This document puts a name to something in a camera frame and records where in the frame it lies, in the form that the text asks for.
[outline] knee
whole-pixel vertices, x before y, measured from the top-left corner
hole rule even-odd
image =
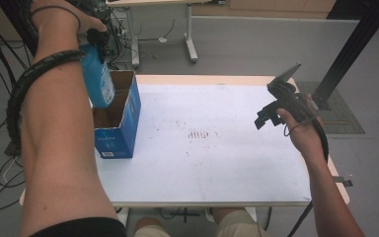
[[[213,208],[213,218],[214,222],[220,224],[221,220],[228,214],[237,211],[237,210],[245,210],[242,207],[215,207]]]
[[[151,218],[151,217],[143,217],[141,219],[139,219],[137,222],[136,222],[136,225],[135,225],[135,228],[134,228],[134,233],[145,227],[145,226],[148,226],[148,225],[159,225],[159,226],[162,226],[161,222],[155,218]]]

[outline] background table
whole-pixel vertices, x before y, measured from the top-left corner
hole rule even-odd
[[[192,28],[192,3],[204,3],[210,0],[118,0],[109,2],[106,1],[108,7],[111,8],[123,8],[128,22],[128,30],[131,36],[131,64],[133,67],[138,67],[140,64],[140,58],[138,53],[138,40],[134,33],[133,28],[133,16],[130,7],[133,6],[145,6],[145,5],[159,5],[159,4],[187,4],[187,32],[184,37],[186,39],[187,48],[189,50],[189,57],[193,62],[198,60],[195,47],[192,42],[191,28]]]
[[[283,126],[254,125],[256,113],[274,100],[265,86],[272,78],[137,75],[142,107],[133,158],[104,160],[96,153],[112,203],[307,204],[307,170]]]

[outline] table leg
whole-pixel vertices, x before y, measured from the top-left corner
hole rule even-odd
[[[192,37],[191,37],[191,4],[187,4],[187,32],[184,34],[186,38],[187,48],[189,49],[189,57],[193,62],[198,60],[198,56],[196,55],[195,47],[193,46]]]
[[[118,209],[116,216],[118,217],[118,220],[126,227],[127,225],[127,219],[128,219],[128,213],[130,212],[130,208],[128,207],[116,207],[115,209]]]
[[[125,16],[127,17],[128,22],[128,32],[131,37],[131,64],[134,68],[137,68],[140,65],[140,58],[138,55],[138,40],[137,36],[134,35],[133,28],[133,15],[131,13],[131,9],[129,7],[124,8]]]

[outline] table surface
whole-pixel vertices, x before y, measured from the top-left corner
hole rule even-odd
[[[108,7],[131,7],[138,5],[151,4],[187,4],[187,3],[205,3],[210,0],[118,0],[109,2],[106,1]]]
[[[303,158],[284,126],[257,130],[256,112],[274,100],[273,77],[136,75],[141,113],[131,159],[97,166],[118,206],[305,205]],[[330,159],[333,175],[338,172]],[[349,197],[339,185],[345,202]]]

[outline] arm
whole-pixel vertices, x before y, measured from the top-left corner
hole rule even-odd
[[[46,5],[73,11],[81,22],[79,33],[106,30],[63,0],[35,1],[32,10]],[[33,21],[39,35],[35,62],[78,48],[79,23],[69,12],[46,9]],[[51,69],[30,88],[24,100],[22,152],[26,197],[21,236],[71,219],[116,218],[97,173],[92,112],[79,61]]]
[[[310,190],[315,208],[319,236],[364,236],[344,203],[325,162],[320,138],[311,123],[292,128],[298,123],[283,109],[278,114],[291,131],[291,140],[301,152],[310,177]]]

